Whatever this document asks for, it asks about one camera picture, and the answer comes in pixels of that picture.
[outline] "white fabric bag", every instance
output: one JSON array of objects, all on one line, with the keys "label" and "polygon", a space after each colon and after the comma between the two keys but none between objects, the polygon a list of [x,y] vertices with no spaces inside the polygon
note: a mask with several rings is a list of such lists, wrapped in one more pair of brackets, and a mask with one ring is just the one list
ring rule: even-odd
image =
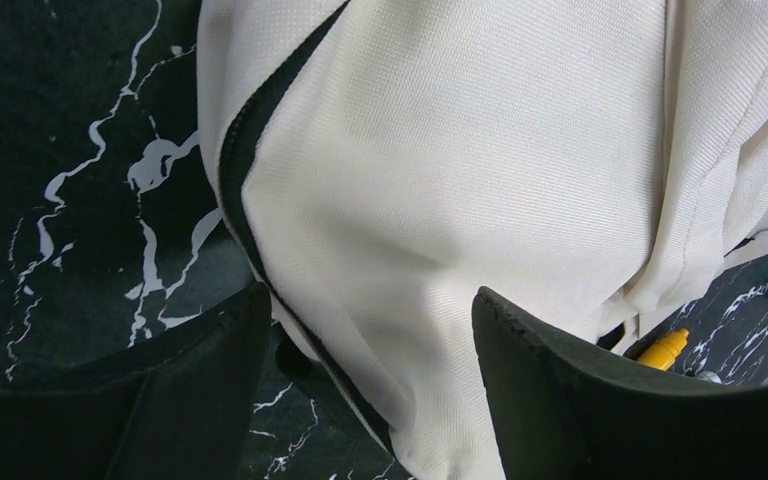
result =
[{"label": "white fabric bag", "polygon": [[504,478],[478,287],[621,349],[768,253],[768,0],[204,0],[198,45],[274,316],[420,480]]}]

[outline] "yellow cap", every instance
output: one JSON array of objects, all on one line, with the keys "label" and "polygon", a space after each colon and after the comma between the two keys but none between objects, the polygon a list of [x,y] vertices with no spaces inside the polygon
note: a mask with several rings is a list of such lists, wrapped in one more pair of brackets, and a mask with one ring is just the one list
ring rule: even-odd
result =
[{"label": "yellow cap", "polygon": [[675,363],[676,357],[687,346],[689,334],[690,332],[686,328],[667,334],[643,352],[637,361],[658,370],[668,370]]}]

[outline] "black piping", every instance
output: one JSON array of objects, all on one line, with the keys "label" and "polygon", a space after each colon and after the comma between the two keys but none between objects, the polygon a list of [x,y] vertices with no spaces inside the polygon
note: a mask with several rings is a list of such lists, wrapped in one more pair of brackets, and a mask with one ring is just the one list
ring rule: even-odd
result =
[{"label": "black piping", "polygon": [[243,182],[245,182],[255,160],[257,143],[269,119],[272,117],[272,113],[347,4],[348,1],[341,5],[299,45],[284,63],[255,91],[251,98],[246,101],[240,113],[231,123],[225,134],[219,157],[219,196],[228,223],[236,233],[237,238],[263,282],[269,286],[275,298],[304,330],[304,333],[311,341],[313,350],[337,377],[337,381],[345,388],[348,396],[360,411],[367,425],[369,425],[370,429],[378,436],[380,442],[392,454],[393,446],[387,422],[363,398],[346,372],[340,368],[331,354],[328,353],[322,341],[301,321],[299,316],[280,297],[269,282],[266,270],[263,267],[263,259],[260,257],[260,252],[257,249],[257,242],[252,234],[241,198]]}]

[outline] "white fabric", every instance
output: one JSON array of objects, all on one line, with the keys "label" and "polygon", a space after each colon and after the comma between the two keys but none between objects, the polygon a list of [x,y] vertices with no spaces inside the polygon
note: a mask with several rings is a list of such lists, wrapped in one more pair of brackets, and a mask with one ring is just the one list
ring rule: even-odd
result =
[{"label": "white fabric", "polygon": [[[233,117],[338,6],[205,0],[214,185]],[[473,296],[595,341],[704,294],[768,211],[768,1],[353,0],[241,195],[274,288],[400,462],[503,479]]]}]

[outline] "black marble surface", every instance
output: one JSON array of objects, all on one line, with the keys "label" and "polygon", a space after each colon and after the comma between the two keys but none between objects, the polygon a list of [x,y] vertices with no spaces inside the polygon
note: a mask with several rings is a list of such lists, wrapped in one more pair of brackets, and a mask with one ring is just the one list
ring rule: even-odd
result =
[{"label": "black marble surface", "polygon": [[[204,177],[198,2],[0,2],[0,385],[161,334],[250,281]],[[768,257],[727,272],[664,328],[676,366],[768,374]],[[334,428],[271,361],[250,478],[407,480]]]}]

